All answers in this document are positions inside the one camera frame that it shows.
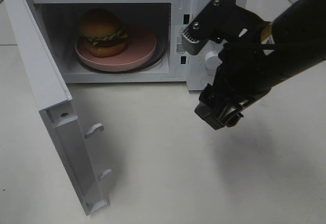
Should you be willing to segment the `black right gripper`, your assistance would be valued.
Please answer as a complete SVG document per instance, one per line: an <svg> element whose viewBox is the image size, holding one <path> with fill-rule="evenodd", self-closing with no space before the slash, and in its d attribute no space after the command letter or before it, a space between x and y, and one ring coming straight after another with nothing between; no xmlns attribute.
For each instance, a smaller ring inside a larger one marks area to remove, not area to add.
<svg viewBox="0 0 326 224"><path fill-rule="evenodd" d="M183 36L191 43L226 40L215 81L201 92L195 108L214 130L235 126L243 118L241 112L270 91L254 88L253 82L256 66L264 57L261 33L270 24L236 7L236 0L211 0L185 28Z"/></svg>

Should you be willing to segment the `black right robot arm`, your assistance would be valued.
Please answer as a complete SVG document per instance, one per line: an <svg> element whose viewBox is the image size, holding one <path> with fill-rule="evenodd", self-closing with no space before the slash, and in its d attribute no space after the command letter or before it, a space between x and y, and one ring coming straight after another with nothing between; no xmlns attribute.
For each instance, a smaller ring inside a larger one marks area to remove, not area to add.
<svg viewBox="0 0 326 224"><path fill-rule="evenodd" d="M191 55L208 41L223 45L222 63L195 113L218 130L235 126L274 86L325 60L325 0L298 0L271 22L236 0L211 0L182 34Z"/></svg>

